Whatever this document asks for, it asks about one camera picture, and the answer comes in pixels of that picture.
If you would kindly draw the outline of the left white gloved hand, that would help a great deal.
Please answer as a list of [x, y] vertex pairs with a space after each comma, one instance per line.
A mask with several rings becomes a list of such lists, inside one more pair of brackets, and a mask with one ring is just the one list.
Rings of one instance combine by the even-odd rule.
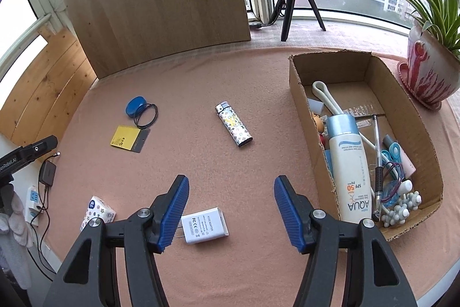
[[17, 284], [23, 290], [32, 286], [27, 250], [33, 246], [33, 239], [24, 217], [24, 206], [20, 197], [12, 188], [12, 196], [5, 201], [10, 204], [12, 212], [1, 208], [1, 268], [10, 271]]

